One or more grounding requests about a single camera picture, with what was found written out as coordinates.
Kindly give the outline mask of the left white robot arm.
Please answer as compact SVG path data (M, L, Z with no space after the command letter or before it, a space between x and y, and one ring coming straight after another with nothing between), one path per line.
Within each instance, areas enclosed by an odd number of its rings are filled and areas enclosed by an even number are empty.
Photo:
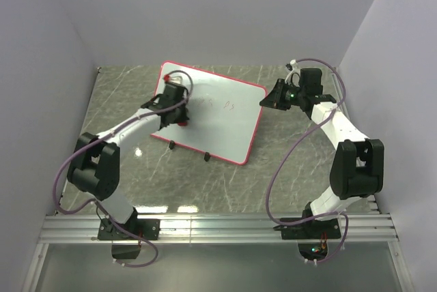
M129 118L100 134L80 135L67 180L115 221L114 231L123 239L138 231L137 211L119 189L120 162L125 151L141 139L169 125L187 123L186 105L192 89L167 82L162 93L147 101Z

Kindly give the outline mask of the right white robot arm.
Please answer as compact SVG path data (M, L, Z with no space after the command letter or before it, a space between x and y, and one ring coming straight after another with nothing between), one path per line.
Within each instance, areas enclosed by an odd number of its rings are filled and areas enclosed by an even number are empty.
M323 92L321 70L292 71L287 78L278 79L259 104L280 111L298 107L335 148L327 189L306 206L301 219L274 218L277 228L297 228L309 237L317 237L324 231L325 222L342 215L351 204L381 191L384 144L358 130L341 112L339 101Z

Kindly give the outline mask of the red framed whiteboard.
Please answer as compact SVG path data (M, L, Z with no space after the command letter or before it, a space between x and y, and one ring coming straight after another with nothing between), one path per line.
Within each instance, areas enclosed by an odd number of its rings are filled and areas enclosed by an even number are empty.
M166 61L161 65L155 93L162 93L164 76L180 70L194 83L187 104L188 123L170 125L152 136L173 141L177 146L208 153L234 164L249 158L262 108L259 102L268 94L261 85Z

